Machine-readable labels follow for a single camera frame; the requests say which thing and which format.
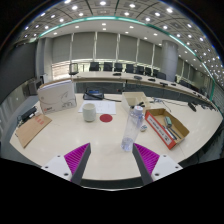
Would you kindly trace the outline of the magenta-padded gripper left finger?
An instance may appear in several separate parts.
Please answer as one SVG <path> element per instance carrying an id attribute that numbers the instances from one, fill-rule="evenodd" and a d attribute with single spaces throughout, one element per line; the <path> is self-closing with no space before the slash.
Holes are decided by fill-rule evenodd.
<path id="1" fill-rule="evenodd" d="M 79 146 L 65 155 L 53 157 L 42 169 L 79 185 L 91 154 L 89 143 Z"/>

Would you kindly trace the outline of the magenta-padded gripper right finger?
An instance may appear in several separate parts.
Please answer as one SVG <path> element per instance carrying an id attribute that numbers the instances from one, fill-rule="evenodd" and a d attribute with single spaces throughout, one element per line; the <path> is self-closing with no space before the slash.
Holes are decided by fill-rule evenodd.
<path id="1" fill-rule="evenodd" d="M 132 153 L 135 157 L 144 185 L 164 178 L 182 169 L 182 167 L 168 155 L 158 155 L 137 143 L 133 144 Z"/>

